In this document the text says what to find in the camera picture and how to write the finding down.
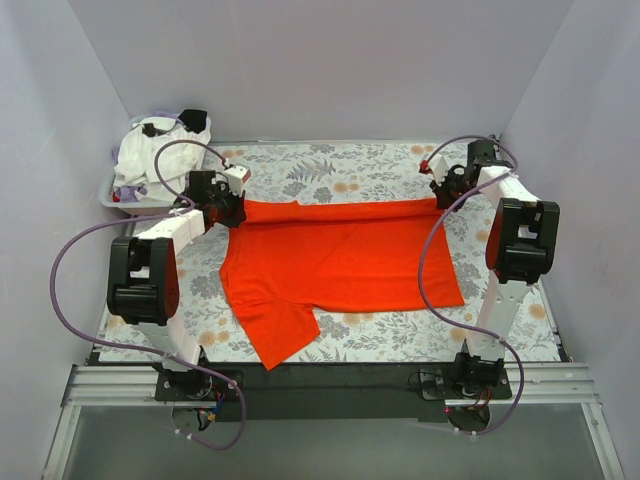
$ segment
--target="purple cable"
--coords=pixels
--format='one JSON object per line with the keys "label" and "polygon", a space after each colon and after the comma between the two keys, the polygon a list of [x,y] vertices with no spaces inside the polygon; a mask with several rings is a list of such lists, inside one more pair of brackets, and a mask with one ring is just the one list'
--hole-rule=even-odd
{"label": "purple cable", "polygon": [[[514,410],[518,406],[518,403],[520,402],[520,398],[522,397],[522,392],[524,390],[524,366],[522,365],[522,360],[520,360],[520,356],[515,351],[515,349],[511,345],[509,345],[507,340],[502,338],[502,337],[500,337],[500,335],[498,335],[497,333],[492,332],[491,330],[487,330],[485,328],[476,327],[476,326],[472,326],[472,325],[465,325],[464,323],[456,322],[455,320],[451,320],[450,318],[447,318],[443,314],[438,312],[436,310],[436,308],[433,306],[433,304],[429,301],[429,298],[427,297],[427,293],[425,292],[425,289],[424,289],[424,281],[423,281],[423,278],[422,278],[422,273],[423,273],[423,270],[424,270],[424,264],[425,264],[425,260],[427,258],[427,252],[429,251],[429,247],[431,246],[431,242],[433,241],[433,238],[435,237],[436,232],[438,231],[440,226],[444,223],[444,219],[447,218],[447,216],[451,212],[453,212],[458,207],[458,205],[460,205],[462,202],[464,202],[467,198],[479,193],[481,189],[483,189],[485,187],[488,187],[489,185],[493,185],[496,182],[504,180],[505,178],[509,177],[513,172],[515,172],[516,169],[518,168],[518,160],[516,159],[515,155],[513,153],[511,153],[511,151],[508,148],[506,148],[504,145],[501,145],[500,142],[498,142],[497,140],[495,140],[493,138],[490,138],[490,137],[485,137],[485,136],[482,136],[482,135],[463,135],[463,136],[460,136],[460,137],[455,137],[455,138],[452,138],[450,140],[447,140],[442,145],[440,145],[438,148],[436,148],[431,153],[431,155],[429,155],[429,157],[426,160],[427,165],[433,159],[433,157],[440,150],[442,150],[444,147],[446,147],[447,145],[449,145],[449,144],[451,144],[453,142],[457,142],[458,140],[467,140],[467,139],[470,139],[470,138],[475,138],[475,139],[480,139],[480,140],[488,140],[488,141],[493,142],[499,148],[504,150],[507,153],[507,155],[509,155],[509,157],[511,158],[511,162],[513,163],[513,168],[511,170],[509,170],[508,172],[506,172],[506,173],[504,173],[504,174],[502,174],[502,175],[500,175],[500,176],[498,176],[498,177],[496,177],[494,179],[491,179],[488,182],[483,183],[482,185],[478,185],[478,186],[472,188],[471,190],[466,192],[464,195],[462,195],[460,198],[458,198],[455,202],[453,202],[451,204],[451,206],[449,208],[447,208],[447,210],[445,210],[445,212],[440,216],[440,218],[438,219],[436,224],[431,229],[431,232],[429,232],[429,236],[427,237],[427,240],[424,243],[424,247],[422,248],[422,253],[420,254],[420,263],[418,265],[418,286],[420,288],[420,295],[422,296],[422,300],[424,300],[424,303],[427,306],[427,308],[436,317],[438,317],[443,322],[446,322],[449,325],[452,325],[454,327],[462,328],[462,329],[465,329],[465,330],[471,330],[471,331],[474,331],[474,332],[483,333],[485,335],[489,335],[490,337],[495,338],[502,345],[504,345],[504,347],[507,350],[509,350],[511,352],[511,354],[513,355],[513,358],[515,358],[516,363],[518,364],[518,370],[520,371],[520,384],[518,386],[518,392],[516,393],[516,396],[513,399],[513,403],[511,404],[511,406],[509,407],[507,412],[504,414],[504,416],[500,420],[498,420],[494,425],[486,428],[485,430],[481,430],[479,432],[469,432],[469,431],[466,431],[466,430],[460,430],[462,433],[467,434],[467,435],[484,435],[484,434],[487,434],[487,433],[491,433],[494,430],[500,428],[500,426],[503,425],[509,419],[509,417],[513,414]],[[443,428],[440,428],[440,427],[433,427],[433,426],[424,426],[423,428],[449,431],[448,429],[443,429]]]}
{"label": "purple cable", "polygon": [[[162,183],[162,185],[164,185],[164,187],[169,190],[169,192],[173,193],[174,195],[176,195],[178,198],[186,201],[189,206],[184,209],[181,210],[179,214],[184,214],[184,213],[188,213],[190,211],[192,211],[195,208],[195,203],[193,202],[193,200],[191,200],[190,198],[176,192],[175,190],[173,190],[168,184],[167,182],[162,178],[162,176],[160,175],[160,170],[158,169],[158,159],[160,158],[160,155],[162,154],[162,152],[164,152],[167,148],[169,148],[172,145],[176,145],[178,143],[191,143],[193,145],[198,145],[206,150],[208,150],[209,152],[213,153],[214,155],[218,156],[220,159],[223,160],[223,164],[226,163],[226,159],[220,155],[218,152],[216,152],[212,147],[210,147],[209,145],[206,145],[204,143],[198,142],[196,140],[173,140],[171,142],[165,143],[162,147],[160,147],[158,149],[158,152],[156,153],[155,159],[154,159],[154,167],[155,167],[155,171],[156,174],[158,175],[158,179],[160,180],[160,182]],[[60,320],[60,322],[62,323],[62,325],[69,330],[71,333],[73,333],[75,336],[86,340],[88,342],[91,343],[97,343],[98,345],[103,345],[105,347],[113,347],[113,348],[124,348],[124,349],[129,349],[129,350],[137,350],[139,352],[148,352],[148,353],[154,353],[156,355],[160,355],[161,357],[166,357],[170,360],[173,360],[176,363],[179,363],[180,365],[184,365],[187,368],[192,368],[194,370],[198,370],[202,373],[205,373],[207,375],[211,375],[212,377],[218,378],[220,380],[222,380],[225,383],[231,384],[231,385],[235,385],[234,388],[235,390],[238,392],[238,399],[240,400],[240,406],[242,409],[242,416],[240,419],[240,426],[238,427],[238,431],[235,435],[235,437],[233,437],[233,439],[231,439],[231,441],[225,445],[217,445],[213,442],[210,442],[209,440],[202,438],[202,437],[198,437],[197,435],[193,435],[193,434],[187,434],[184,432],[179,431],[179,433],[182,433],[183,435],[185,435],[187,438],[193,439],[213,450],[228,450],[229,448],[233,447],[238,440],[240,439],[240,437],[242,436],[242,432],[244,431],[245,428],[245,424],[247,422],[247,404],[245,402],[244,399],[244,394],[242,393],[242,390],[240,390],[240,387],[238,387],[233,380],[231,380],[229,377],[227,377],[226,375],[223,375],[221,373],[218,373],[214,370],[209,370],[208,368],[205,367],[201,367],[200,365],[194,365],[192,363],[189,363],[185,360],[182,360],[174,355],[170,355],[167,352],[164,352],[162,350],[159,350],[157,348],[152,348],[152,347],[143,347],[141,345],[128,345],[125,343],[118,343],[118,342],[109,342],[107,340],[102,340],[96,337],[92,337],[91,335],[87,335],[84,332],[81,332],[80,330],[78,330],[77,328],[75,328],[73,325],[71,325],[71,323],[66,319],[66,317],[64,316],[64,314],[62,313],[62,310],[60,309],[60,304],[58,303],[58,295],[56,293],[56,277],[58,275],[58,268],[60,267],[60,262],[62,261],[62,258],[65,256],[65,254],[69,251],[69,249],[81,238],[89,235],[90,233],[93,233],[97,230],[101,230],[103,228],[107,228],[107,227],[112,227],[115,225],[126,225],[128,223],[136,223],[136,222],[140,222],[140,221],[145,221],[145,220],[163,220],[165,218],[171,218],[174,217],[176,214],[173,213],[166,213],[166,214],[162,214],[162,215],[150,215],[150,216],[143,216],[143,217],[136,217],[136,218],[125,218],[125,219],[121,219],[121,220],[113,220],[111,222],[105,222],[105,223],[101,223],[99,225],[94,225],[93,227],[89,227],[86,230],[83,230],[82,232],[78,233],[75,237],[73,237],[71,240],[69,240],[60,250],[60,252],[58,253],[58,255],[56,256],[55,260],[53,261],[53,266],[51,267],[51,275],[49,276],[49,295],[51,296],[51,305],[53,306],[53,310],[56,313],[56,316],[58,317],[58,319]]]}

